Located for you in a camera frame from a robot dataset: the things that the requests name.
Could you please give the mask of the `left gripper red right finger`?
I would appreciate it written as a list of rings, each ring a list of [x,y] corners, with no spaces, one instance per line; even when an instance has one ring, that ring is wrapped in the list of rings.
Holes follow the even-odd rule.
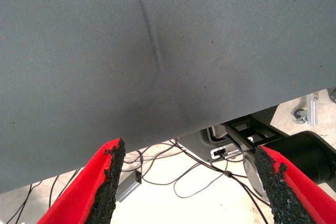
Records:
[[[259,146],[255,165],[274,223],[335,223],[335,200],[282,154]]]

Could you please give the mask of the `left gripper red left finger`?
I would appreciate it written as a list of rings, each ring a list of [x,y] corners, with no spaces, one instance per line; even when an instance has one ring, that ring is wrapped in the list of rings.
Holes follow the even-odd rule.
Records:
[[[122,138],[103,144],[38,223],[110,223],[124,157]]]

